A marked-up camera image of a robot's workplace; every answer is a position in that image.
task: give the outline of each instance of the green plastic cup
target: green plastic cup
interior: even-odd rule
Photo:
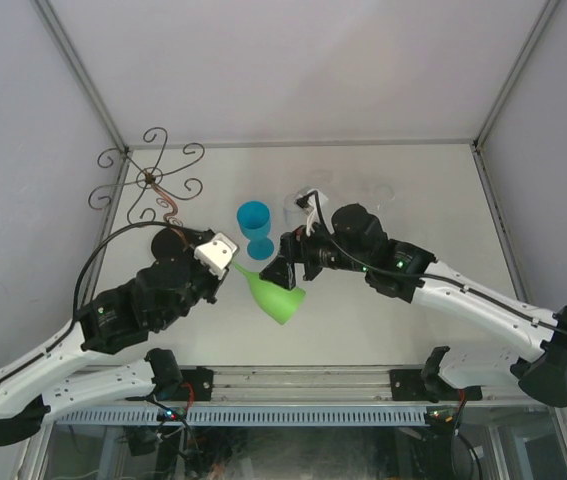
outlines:
[[[232,264],[245,276],[256,304],[279,325],[285,325],[303,303],[305,290],[302,288],[286,290],[272,282],[261,280],[258,273],[250,272],[237,263]]]

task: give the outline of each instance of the glass panel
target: glass panel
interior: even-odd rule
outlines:
[[[460,432],[472,450],[458,437],[452,443],[450,430],[195,427],[197,454],[175,427],[161,427],[159,442],[157,427],[56,426],[41,478],[567,480],[547,408],[466,408]]]

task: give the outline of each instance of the white wall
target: white wall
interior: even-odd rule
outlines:
[[[53,0],[121,134],[472,139],[545,0]]]
[[[567,1],[509,99],[486,161],[536,302],[567,303]]]
[[[109,145],[27,0],[0,0],[0,365],[70,316],[101,216],[90,189]],[[0,449],[0,479],[16,448]]]

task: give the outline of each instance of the metal corner post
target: metal corner post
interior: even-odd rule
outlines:
[[[30,0],[30,2],[45,25],[45,28],[51,35],[52,40],[56,44],[70,71],[74,75],[74,78],[83,90],[88,102],[90,102],[94,108],[94,111],[98,115],[99,120],[107,131],[112,143],[120,151],[125,151],[125,141],[123,140],[121,133],[116,127],[112,116],[103,102],[103,98],[90,79],[90,76],[88,75],[83,62],[81,62],[76,49],[72,45],[69,36],[63,29],[63,25],[59,21],[50,0]]]
[[[483,145],[485,145],[485,141],[489,136],[492,128],[494,127],[496,121],[499,118],[501,110],[503,106],[507,102],[507,99],[510,97],[512,90],[516,86],[519,78],[521,78],[522,73],[525,71],[525,67],[530,61],[532,54],[536,50],[536,47],[539,44],[539,41],[543,37],[543,34],[547,31],[550,22],[554,18],[554,15],[558,11],[559,6],[563,3],[563,0],[547,0],[543,9],[541,10],[541,14],[539,15],[534,27],[530,31],[525,43],[523,44],[523,48],[519,53],[518,57],[514,61],[514,65],[510,69],[499,94],[496,97],[490,112],[487,115],[487,118],[483,122],[481,126],[481,130],[479,131],[478,137],[476,139],[477,148],[481,149]]]
[[[514,286],[514,293],[516,293],[516,296],[519,300],[530,302],[529,289],[525,285],[524,277],[521,274],[519,263],[516,260],[512,241],[510,240],[510,235],[503,218],[503,213],[501,211],[501,208],[499,207],[499,202],[496,193],[494,192],[494,187],[492,186],[492,181],[485,165],[485,160],[483,159],[483,156],[481,155],[481,151],[479,149],[477,149],[474,145],[472,145],[471,148],[472,156],[474,157],[474,163],[476,164],[476,169],[479,174],[479,179],[481,181],[481,185],[483,186],[483,192],[485,193],[485,198],[490,208],[492,221],[494,222],[494,227],[496,228],[496,234],[499,237],[499,243],[501,244],[501,249],[503,250],[503,255],[505,256],[505,263],[507,265],[508,271],[510,272],[510,278],[512,279],[512,285]]]

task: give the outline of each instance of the black cable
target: black cable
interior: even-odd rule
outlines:
[[[74,450],[76,450],[81,455],[85,455],[86,453],[79,448],[79,442],[76,439],[76,432],[74,431],[74,427],[72,425],[68,425],[67,428],[70,430],[70,435],[72,436],[72,445],[74,446]]]
[[[461,433],[457,434],[457,436],[459,437],[459,440],[461,440],[463,445],[465,445],[467,451],[470,453],[470,456],[474,460],[474,463],[472,465],[476,464],[476,469],[479,472],[479,480],[483,480],[483,467],[481,467],[481,461],[479,460],[479,456],[476,454],[476,450],[474,450],[474,447],[469,442],[469,440],[465,438]],[[474,477],[474,468],[470,470],[470,476],[468,477],[468,479],[472,480],[473,477]]]
[[[33,363],[35,363],[38,360],[40,360],[41,358],[43,358],[46,354],[48,354],[52,350],[54,350],[54,348],[56,348],[56,346],[59,345],[63,340],[65,340],[68,337],[68,335],[70,335],[70,333],[74,329],[74,325],[76,325],[76,322],[78,321],[78,315],[77,314],[78,314],[78,309],[79,309],[79,306],[78,306],[79,294],[80,294],[80,291],[81,291],[81,285],[83,284],[83,279],[85,278],[85,275],[87,274],[87,272],[90,270],[90,267],[92,266],[92,262],[94,262],[94,259],[99,255],[101,250],[103,250],[116,237],[127,232],[128,230],[132,230],[134,228],[149,227],[149,226],[177,228],[177,229],[184,231],[184,232],[198,233],[195,230],[185,228],[185,227],[175,226],[175,225],[172,225],[171,223],[167,223],[167,222],[155,222],[155,221],[150,222],[150,221],[148,221],[148,222],[138,222],[138,223],[133,223],[131,225],[126,225],[125,227],[122,227],[122,228],[118,229],[117,231],[108,235],[101,243],[99,243],[97,245],[97,247],[94,249],[92,254],[88,257],[87,261],[85,262],[85,265],[83,265],[83,268],[81,269],[81,272],[79,273],[79,276],[76,280],[76,285],[74,286],[74,295],[73,295],[73,299],[72,299],[72,320],[70,321],[69,327],[65,330],[65,332],[63,332],[59,336],[59,338],[57,338],[48,347],[46,347],[44,352],[41,352],[41,353],[35,355],[34,357],[32,357],[27,362],[23,363],[22,365],[19,365],[18,367],[16,367],[11,372],[8,372],[5,375],[3,375],[0,378],[0,384],[3,383],[5,380],[13,377],[17,373],[22,372],[23,370],[25,370],[27,367],[29,367]]]
[[[468,288],[467,290],[465,290],[465,285],[463,283],[461,283],[457,280],[454,280],[452,278],[443,277],[441,275],[433,275],[433,274],[429,274],[429,273],[416,273],[415,274],[415,273],[392,272],[392,271],[389,271],[389,270],[384,270],[382,268],[375,267],[373,265],[368,265],[367,263],[359,260],[355,256],[348,253],[345,249],[343,249],[343,247],[341,247],[334,240],[334,237],[330,234],[330,232],[327,228],[327,223],[325,222],[325,218],[323,217],[323,211],[321,209],[321,203],[319,201],[318,191],[314,190],[312,192],[312,195],[314,196],[314,200],[316,202],[316,212],[318,213],[319,221],[320,221],[321,225],[323,226],[323,228],[327,231],[328,235],[330,235],[330,242],[332,243],[332,245],[334,245],[337,248],[337,250],[339,250],[339,252],[341,252],[345,257],[347,257],[348,259],[350,259],[353,262],[358,263],[362,267],[365,267],[367,270],[370,270],[372,272],[376,272],[376,273],[379,273],[381,275],[385,275],[385,276],[388,276],[388,277],[413,278],[415,280],[421,280],[421,279],[424,279],[424,278],[429,278],[429,279],[432,279],[432,280],[438,280],[440,282],[445,282],[445,283],[448,283],[450,285],[454,285],[455,287],[462,289],[466,293],[470,293],[470,294],[473,294],[477,297],[480,297],[483,300],[490,302],[493,305],[496,305],[497,307],[502,308],[503,310],[506,310],[507,312],[509,312],[513,315],[516,315],[517,317],[521,318],[522,320],[530,322],[533,325],[538,325],[538,326],[547,328],[549,330],[560,333],[560,334],[565,335],[567,337],[567,330],[564,330],[564,329],[559,328],[559,327],[555,327],[555,326],[550,325],[550,324],[545,323],[545,322],[536,323],[534,317],[527,315],[523,312],[519,312],[518,310],[516,310],[516,309],[512,308],[511,306],[497,300],[496,298],[493,298],[493,297],[487,295],[486,293],[483,293],[479,290],[475,290],[473,288]]]
[[[456,465],[454,463],[454,437],[458,433],[458,429],[461,426],[461,416],[463,415],[463,410],[465,410],[465,405],[467,405],[467,395],[461,390],[463,398],[459,404],[459,408],[456,411],[456,417],[454,417],[454,423],[452,425],[452,439],[450,440],[450,465],[452,466],[452,474],[455,479],[458,479],[456,473]]]
[[[154,398],[146,397],[145,400],[148,401],[149,403],[151,403],[152,405],[156,405],[157,407],[161,408],[162,410],[165,410],[166,412],[172,412],[173,411],[170,407],[163,405],[162,403],[156,401]],[[188,434],[192,437],[192,440],[194,440],[194,446],[196,447],[196,451],[199,454],[201,454],[201,449],[199,448],[199,443],[196,441],[196,435],[194,435],[194,430],[192,430],[192,427],[190,427],[190,424],[187,422],[187,420],[185,420],[185,417],[182,416],[182,415],[179,415],[177,417],[177,419],[178,419],[179,422],[181,422],[183,424],[183,426],[187,430]]]

